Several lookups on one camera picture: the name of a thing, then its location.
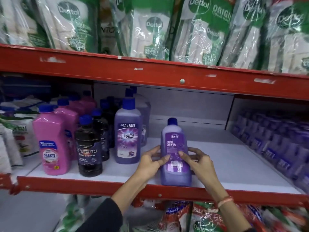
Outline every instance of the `pink bottle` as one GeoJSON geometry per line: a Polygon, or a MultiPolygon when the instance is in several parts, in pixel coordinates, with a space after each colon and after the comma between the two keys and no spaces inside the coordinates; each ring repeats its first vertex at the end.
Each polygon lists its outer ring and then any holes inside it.
{"type": "Polygon", "coordinates": [[[65,121],[54,113],[52,105],[41,105],[40,115],[33,121],[33,130],[39,141],[44,172],[62,175],[69,171],[71,160],[65,136],[65,121]]]}
{"type": "Polygon", "coordinates": [[[74,133],[78,129],[79,115],[70,108],[68,99],[58,99],[57,104],[59,107],[55,109],[55,114],[61,116],[65,121],[65,134],[70,148],[70,158],[71,160],[77,160],[74,133]]]}
{"type": "Polygon", "coordinates": [[[83,91],[83,97],[79,102],[86,108],[86,113],[88,115],[90,115],[93,109],[95,109],[97,106],[97,103],[93,97],[91,97],[91,92],[89,90],[83,91]]]}
{"type": "Polygon", "coordinates": [[[86,108],[83,104],[80,103],[80,98],[78,95],[70,95],[69,96],[70,101],[70,108],[74,111],[76,111],[80,116],[83,116],[86,114],[86,108]]]}

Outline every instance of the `hand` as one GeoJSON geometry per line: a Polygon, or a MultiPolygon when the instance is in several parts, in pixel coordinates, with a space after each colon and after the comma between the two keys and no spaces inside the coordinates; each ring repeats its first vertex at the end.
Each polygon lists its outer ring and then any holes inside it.
{"type": "Polygon", "coordinates": [[[189,156],[184,152],[179,151],[179,156],[190,165],[191,169],[203,185],[206,188],[213,188],[215,184],[220,183],[214,170],[214,163],[209,155],[206,155],[200,149],[193,147],[189,147],[188,150],[196,153],[196,155],[189,156]]]}
{"type": "Polygon", "coordinates": [[[142,155],[141,162],[134,173],[135,176],[142,178],[145,183],[147,183],[156,174],[160,166],[168,162],[170,158],[169,155],[166,155],[158,161],[152,161],[151,157],[156,156],[158,150],[160,150],[160,145],[145,152],[142,155]]]}

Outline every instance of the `bracelet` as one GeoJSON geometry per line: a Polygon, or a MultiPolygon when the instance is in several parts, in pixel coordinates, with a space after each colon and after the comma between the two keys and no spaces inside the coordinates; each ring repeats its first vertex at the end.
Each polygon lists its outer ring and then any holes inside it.
{"type": "Polygon", "coordinates": [[[234,201],[233,197],[231,196],[226,196],[224,197],[219,203],[218,203],[218,208],[220,208],[223,204],[230,202],[230,201],[234,201]]]}

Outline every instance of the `person's left hand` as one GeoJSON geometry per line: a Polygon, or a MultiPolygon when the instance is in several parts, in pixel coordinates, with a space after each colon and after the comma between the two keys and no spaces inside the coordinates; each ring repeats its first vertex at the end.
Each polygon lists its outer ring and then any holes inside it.
{"type": "Polygon", "coordinates": [[[139,163],[134,175],[142,178],[147,183],[158,171],[160,166],[168,162],[170,156],[166,155],[158,161],[152,161],[151,157],[154,156],[157,151],[160,150],[160,145],[143,153],[141,162],[139,163]]]}

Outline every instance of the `barcode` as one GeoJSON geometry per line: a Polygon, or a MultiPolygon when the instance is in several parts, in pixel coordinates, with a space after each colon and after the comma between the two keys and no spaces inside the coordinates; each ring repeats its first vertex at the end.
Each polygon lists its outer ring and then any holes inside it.
{"type": "Polygon", "coordinates": [[[172,167],[182,167],[182,162],[179,161],[171,161],[172,167]]]}

